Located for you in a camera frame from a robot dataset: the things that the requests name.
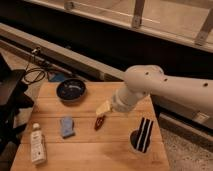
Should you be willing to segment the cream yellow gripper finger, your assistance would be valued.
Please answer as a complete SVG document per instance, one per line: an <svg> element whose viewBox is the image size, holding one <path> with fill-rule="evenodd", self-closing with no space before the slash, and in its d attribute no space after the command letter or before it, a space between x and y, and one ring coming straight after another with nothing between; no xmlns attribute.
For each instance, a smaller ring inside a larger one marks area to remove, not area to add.
<svg viewBox="0 0 213 171"><path fill-rule="evenodd" d="M111 104L109 101L105 101L96 109L96 115L102 117L111 111Z"/></svg>

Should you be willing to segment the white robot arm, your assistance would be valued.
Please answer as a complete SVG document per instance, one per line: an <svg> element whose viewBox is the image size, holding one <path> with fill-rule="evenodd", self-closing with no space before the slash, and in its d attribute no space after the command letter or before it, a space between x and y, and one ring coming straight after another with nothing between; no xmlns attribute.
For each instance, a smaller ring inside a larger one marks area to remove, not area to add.
<svg viewBox="0 0 213 171"><path fill-rule="evenodd" d="M148 94L164 97L206 114L213 113L213 80L165 75L157 65L135 65L123 76L124 84L96 109L102 117L113 110L129 113Z"/></svg>

